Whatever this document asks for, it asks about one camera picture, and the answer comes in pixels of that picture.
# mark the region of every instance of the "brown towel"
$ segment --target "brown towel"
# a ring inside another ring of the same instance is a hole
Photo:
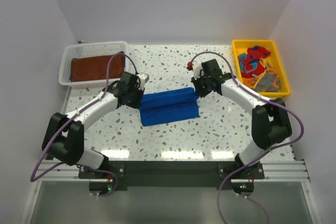
[[[112,55],[95,56],[71,61],[71,82],[106,79],[107,64]],[[125,56],[119,52],[110,65],[109,79],[119,78],[124,72]]]

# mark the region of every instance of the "white backdrop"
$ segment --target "white backdrop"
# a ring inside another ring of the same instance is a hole
[[[271,36],[292,89],[287,106],[306,127],[295,153],[307,163],[324,223],[336,223],[335,13],[335,0],[291,0]]]
[[[289,0],[57,0],[77,40],[268,38]]]
[[[64,99],[62,52],[75,38],[56,0],[0,5],[0,223],[16,224],[50,116]]]

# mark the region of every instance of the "white basket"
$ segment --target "white basket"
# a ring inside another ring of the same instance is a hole
[[[58,81],[59,84],[70,86],[74,89],[85,89],[85,88],[97,88],[104,87],[106,80],[96,80],[96,81],[78,81],[71,82],[71,61],[73,58],[87,58],[102,55],[113,55],[117,52],[123,51],[129,56],[128,45],[124,41],[115,42],[100,42],[100,43],[85,43],[68,46],[64,50],[64,54],[61,61],[61,66],[59,68]],[[125,71],[128,71],[130,62],[129,59],[125,57]]]

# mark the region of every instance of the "cable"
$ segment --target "cable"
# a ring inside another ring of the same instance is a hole
[[[106,70],[106,84],[105,84],[105,89],[104,89],[104,93],[103,95],[100,97],[100,99],[95,99],[93,100],[92,102],[90,102],[89,104],[87,104],[86,106],[84,106],[82,109],[80,109],[78,111],[78,113],[76,113],[75,115],[73,115],[71,118],[69,118],[65,124],[63,124],[57,131],[56,133],[51,137],[51,139],[49,140],[48,144],[46,145],[46,147],[44,148],[40,158],[38,159],[34,169],[33,169],[33,172],[30,176],[30,182],[35,182],[36,180],[38,180],[39,178],[43,177],[45,174],[47,174],[48,172],[50,172],[52,169],[54,169],[55,167],[63,164],[63,162],[60,162],[60,163],[57,163],[56,165],[48,168],[47,170],[45,170],[43,173],[36,175],[36,172],[38,170],[38,168],[40,167],[41,163],[42,163],[42,160],[44,159],[45,155],[48,153],[48,150],[50,149],[52,143],[55,141],[55,139],[57,138],[57,136],[78,116],[80,115],[83,111],[87,110],[88,108],[90,108],[91,106],[93,106],[94,104],[96,104],[97,102],[99,102],[101,99],[103,99],[108,91],[108,87],[109,87],[109,76],[110,76],[110,65],[112,63],[112,60],[116,57],[116,56],[119,56],[119,55],[124,55],[125,57],[127,57],[131,63],[133,64],[134,66],[134,69],[135,69],[135,73],[138,73],[138,70],[137,70],[137,67],[135,66],[133,60],[125,55],[124,53],[117,53],[115,55],[112,55],[108,64],[107,64],[107,70]]]
[[[220,185],[220,187],[219,187],[219,189],[218,189],[218,194],[217,194],[217,208],[218,208],[218,213],[219,213],[219,215],[221,216],[221,219],[223,220],[223,222],[226,223],[226,224],[228,224],[227,220],[224,218],[224,215],[223,215],[222,211],[220,210],[220,203],[219,203],[219,197],[220,197],[220,195],[221,195],[221,190],[222,190],[222,187],[224,186],[225,182],[226,182],[230,177],[232,177],[233,175],[235,175],[236,173],[239,173],[241,170],[247,168],[247,167],[250,166],[251,164],[258,162],[260,159],[262,159],[263,157],[265,157],[270,151],[275,150],[275,149],[277,149],[277,148],[281,148],[281,147],[290,145],[290,144],[294,144],[294,143],[296,143],[297,141],[299,141],[299,140],[302,138],[302,136],[303,136],[303,134],[304,134],[304,132],[305,132],[305,127],[304,127],[303,122],[301,121],[301,119],[300,119],[300,118],[299,118],[299,117],[298,117],[292,110],[290,110],[289,108],[287,108],[287,107],[285,107],[285,106],[282,106],[282,105],[280,105],[280,104],[278,104],[278,103],[275,103],[275,102],[266,100],[266,99],[264,99],[264,98],[260,98],[259,96],[255,95],[254,93],[252,93],[251,91],[249,91],[248,89],[246,89],[244,86],[240,85],[240,83],[236,80],[236,77],[235,77],[234,74],[233,74],[232,67],[231,67],[230,63],[228,62],[228,60],[227,60],[224,56],[220,55],[219,53],[217,53],[217,52],[211,52],[211,51],[200,52],[200,53],[196,54],[196,55],[192,58],[192,60],[191,60],[190,62],[193,62],[198,56],[203,55],[203,54],[214,54],[214,55],[217,55],[217,56],[221,57],[221,58],[226,62],[227,66],[229,67],[229,69],[230,69],[230,73],[231,73],[231,77],[232,77],[232,79],[233,79],[233,82],[234,82],[236,85],[238,85],[243,91],[245,91],[247,94],[251,95],[252,97],[254,97],[254,98],[256,98],[256,99],[259,99],[259,100],[262,101],[262,102],[269,103],[269,104],[271,104],[271,105],[273,105],[273,106],[276,106],[276,107],[278,107],[278,108],[280,108],[280,109],[283,109],[283,110],[287,111],[288,113],[290,113],[290,114],[291,114],[292,116],[294,116],[294,118],[298,121],[298,123],[300,124],[300,129],[301,129],[301,132],[300,132],[299,136],[297,136],[294,140],[292,140],[292,141],[290,141],[290,142],[288,142],[288,143],[285,143],[285,144],[279,144],[279,145],[277,145],[277,146],[271,147],[271,148],[268,149],[266,152],[264,152],[263,154],[261,154],[259,157],[257,157],[256,159],[252,160],[250,163],[248,163],[248,164],[246,164],[246,165],[244,165],[244,166],[242,166],[242,167],[240,167],[240,168],[234,170],[233,172],[231,172],[229,175],[227,175],[227,176],[225,177],[225,179],[222,181],[222,183],[221,183],[221,185]],[[267,219],[267,224],[269,224],[270,222],[269,222],[269,216],[268,216],[267,211],[266,211],[266,210],[262,207],[262,205],[261,205],[260,203],[258,203],[257,201],[255,201],[255,200],[253,200],[253,199],[249,199],[249,200],[251,200],[251,201],[253,201],[254,203],[256,203],[256,204],[257,204],[257,205],[264,211],[264,213],[265,213],[265,215],[266,215],[266,219]]]
[[[141,85],[141,80],[140,80],[140,77],[139,77],[139,76],[137,76],[137,78],[138,78],[139,83],[138,83],[138,85],[136,86],[136,88],[139,88],[140,85]]]
[[[114,86],[116,83],[118,83],[118,81],[114,81],[111,83],[111,86]]]
[[[95,172],[95,173],[107,173],[107,174],[112,175],[113,177],[115,177],[114,187],[108,193],[99,195],[98,197],[108,196],[108,195],[110,195],[111,193],[113,193],[116,190],[116,188],[118,186],[118,177],[116,176],[116,174],[114,174],[113,172],[110,172],[108,170],[92,169],[92,168],[90,168],[88,166],[86,166],[86,168],[89,169],[92,172]]]

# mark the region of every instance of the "plastic basket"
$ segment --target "plastic basket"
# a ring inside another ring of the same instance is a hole
[[[87,58],[102,55],[113,55],[117,52],[123,51],[129,56],[128,44],[124,41],[115,42],[100,42],[100,43],[85,43],[68,46],[63,53],[61,66],[58,74],[59,84],[70,86],[75,89],[97,88],[104,87],[106,80],[95,81],[78,81],[71,82],[71,61],[73,58]],[[124,71],[128,71],[130,62],[125,58]],[[118,79],[109,79],[110,83]]]
[[[284,68],[281,63],[281,59],[273,40],[269,39],[235,39],[232,41],[232,53],[235,58],[236,69],[237,69],[237,77],[238,79],[243,82],[240,73],[240,67],[238,62],[238,56],[243,52],[247,52],[247,48],[254,47],[254,46],[262,46],[265,47],[267,50],[271,52],[271,55],[268,57],[268,60],[272,67],[277,70],[278,76],[280,78],[281,86],[279,92],[259,92],[259,94],[264,95],[270,98],[280,98],[290,94],[289,83],[284,71]]]

